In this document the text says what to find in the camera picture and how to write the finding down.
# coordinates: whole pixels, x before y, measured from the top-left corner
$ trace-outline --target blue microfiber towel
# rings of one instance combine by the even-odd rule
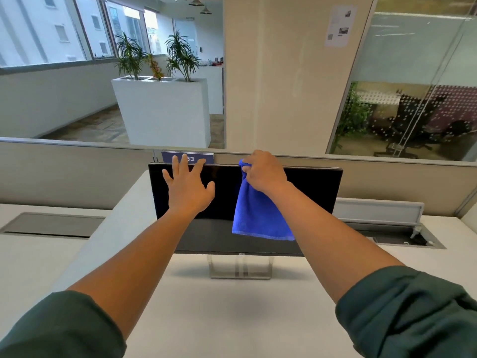
[[[239,165],[241,169],[243,166],[251,166],[242,160]],[[273,240],[295,240],[277,206],[266,194],[250,186],[246,177],[247,174],[242,171],[232,233]]]

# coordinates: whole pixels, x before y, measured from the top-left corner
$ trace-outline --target blue sign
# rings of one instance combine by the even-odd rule
[[[172,163],[172,156],[177,156],[177,159],[181,160],[182,155],[187,154],[188,164],[194,165],[201,158],[206,160],[206,165],[214,164],[214,154],[213,153],[200,153],[200,152],[173,152],[173,151],[162,151],[162,160],[164,163]]]

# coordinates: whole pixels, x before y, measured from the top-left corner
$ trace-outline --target monitor stand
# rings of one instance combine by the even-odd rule
[[[207,255],[212,279],[270,280],[273,256]]]

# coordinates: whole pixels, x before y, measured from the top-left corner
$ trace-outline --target black monitor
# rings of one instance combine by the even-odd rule
[[[166,169],[172,176],[172,166],[149,164],[156,215],[168,210],[168,188],[162,176]],[[301,192],[332,213],[340,187],[340,168],[285,167],[288,180]],[[200,175],[206,186],[215,182],[215,198],[192,221],[176,248],[176,253],[303,256],[296,241],[271,240],[232,233],[235,204],[242,183],[237,165],[205,165]]]

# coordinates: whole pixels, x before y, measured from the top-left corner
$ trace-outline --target poster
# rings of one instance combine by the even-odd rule
[[[331,9],[325,46],[345,47],[355,21],[358,6],[335,5]]]

